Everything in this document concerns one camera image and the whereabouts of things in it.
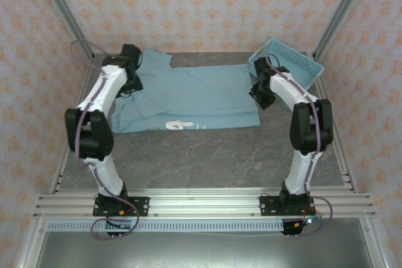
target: pink wallpaper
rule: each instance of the pink wallpaper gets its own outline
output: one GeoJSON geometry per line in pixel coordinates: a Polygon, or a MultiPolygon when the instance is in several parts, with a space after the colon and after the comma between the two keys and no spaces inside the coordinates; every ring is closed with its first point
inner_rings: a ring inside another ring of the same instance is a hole
{"type": "Polygon", "coordinates": [[[402,263],[402,0],[356,0],[321,63],[359,189],[402,263]]]}
{"type": "Polygon", "coordinates": [[[317,47],[340,0],[67,0],[85,37],[119,52],[255,51],[271,37],[317,47]]]}
{"type": "Polygon", "coordinates": [[[14,267],[65,147],[85,67],[52,0],[0,0],[0,267],[14,267]]]}

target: gray table surface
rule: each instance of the gray table surface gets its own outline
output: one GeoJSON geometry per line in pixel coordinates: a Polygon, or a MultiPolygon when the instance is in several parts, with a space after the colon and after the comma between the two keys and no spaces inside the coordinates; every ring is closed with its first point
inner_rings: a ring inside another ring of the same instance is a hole
{"type": "MultiPolygon", "coordinates": [[[[251,53],[172,55],[172,67],[199,67],[247,63],[251,53]]],[[[97,77],[95,71],[91,72],[86,94],[97,77]]],[[[314,86],[310,92],[317,95],[314,86]]],[[[115,134],[114,164],[129,189],[281,186],[293,158],[289,139],[291,110],[277,98],[268,109],[260,109],[259,116],[260,127],[115,134]]],[[[342,183],[331,145],[319,159],[311,184],[342,183]]],[[[61,190],[96,187],[90,171],[78,170],[70,152],[61,190]]]]}

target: folded shirt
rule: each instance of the folded shirt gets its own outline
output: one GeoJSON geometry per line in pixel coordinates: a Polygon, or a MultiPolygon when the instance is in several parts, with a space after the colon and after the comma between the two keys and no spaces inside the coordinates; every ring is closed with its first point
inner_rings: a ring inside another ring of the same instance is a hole
{"type": "Polygon", "coordinates": [[[260,126],[247,64],[172,68],[170,61],[143,52],[137,75],[144,89],[116,99],[115,133],[260,126]]]}

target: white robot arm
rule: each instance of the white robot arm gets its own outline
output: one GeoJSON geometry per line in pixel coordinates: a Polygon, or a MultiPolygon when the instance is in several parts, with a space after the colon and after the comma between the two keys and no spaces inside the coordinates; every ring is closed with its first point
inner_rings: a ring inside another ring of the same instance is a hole
{"type": "MultiPolygon", "coordinates": [[[[91,163],[89,167],[99,187],[99,197],[95,200],[95,207],[101,204],[102,209],[106,207],[104,216],[118,212],[119,207],[122,206],[121,202],[114,199],[107,190],[125,200],[129,198],[126,186],[117,174],[111,158],[113,135],[107,123],[107,115],[116,96],[119,97],[121,94],[142,89],[141,81],[135,73],[140,64],[140,56],[140,50],[134,45],[124,45],[119,56],[108,56],[103,61],[102,75],[98,78],[86,99],[76,109],[68,109],[65,113],[68,142],[70,149],[74,151],[75,135],[79,126],[78,120],[84,109],[89,106],[84,118],[84,124],[81,127],[79,158],[82,158],[85,163],[91,163]]],[[[301,206],[309,205],[312,202],[306,195],[305,184],[307,184],[307,189],[309,190],[315,164],[322,151],[332,142],[330,103],[328,100],[318,100],[301,87],[300,90],[290,85],[287,79],[269,68],[265,58],[260,58],[256,61],[255,67],[259,83],[251,90],[251,96],[256,99],[263,109],[266,109],[274,102],[274,95],[276,94],[284,100],[293,113],[290,140],[295,152],[290,173],[283,183],[278,206],[282,207],[284,210],[282,214],[284,215],[299,215],[301,206]],[[306,96],[309,96],[314,101],[320,117],[322,147],[318,154],[315,152],[317,147],[316,133],[314,125],[311,124],[312,113],[306,96]],[[313,167],[307,177],[307,183],[305,183],[311,161],[313,161],[313,167]]],[[[287,78],[292,78],[285,68],[281,67],[279,70],[286,74],[287,78]]]]}
{"type": "Polygon", "coordinates": [[[299,86],[285,67],[273,70],[265,57],[256,60],[254,66],[259,82],[253,86],[250,95],[263,110],[273,104],[275,95],[283,99],[292,111],[290,141],[295,149],[290,173],[279,197],[260,197],[261,204],[267,206],[261,213],[300,215],[310,208],[307,214],[314,215],[310,180],[319,157],[333,139],[331,103],[327,99],[317,99],[299,86]]]}
{"type": "Polygon", "coordinates": [[[124,45],[120,55],[107,56],[102,63],[101,75],[89,95],[76,109],[67,109],[65,113],[70,149],[75,151],[76,134],[79,133],[78,157],[90,168],[99,187],[94,207],[99,210],[94,209],[94,215],[108,217],[128,210],[126,204],[114,197],[129,200],[126,186],[117,174],[111,157],[114,139],[107,115],[116,97],[143,88],[136,75],[141,55],[134,45],[124,45]],[[82,114],[85,114],[84,121],[79,124],[82,114]]]}

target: blue basket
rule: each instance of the blue basket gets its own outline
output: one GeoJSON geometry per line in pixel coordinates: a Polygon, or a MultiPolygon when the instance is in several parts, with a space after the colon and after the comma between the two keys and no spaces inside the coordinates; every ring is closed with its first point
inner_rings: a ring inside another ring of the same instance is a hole
{"type": "MultiPolygon", "coordinates": [[[[313,85],[314,80],[324,71],[322,65],[277,39],[270,39],[262,46],[262,51],[259,50],[249,58],[249,69],[255,70],[254,61],[262,56],[266,56],[268,53],[275,54],[281,66],[286,67],[296,82],[306,90],[313,85]]],[[[273,58],[271,60],[275,67],[276,61],[273,58]]]]}

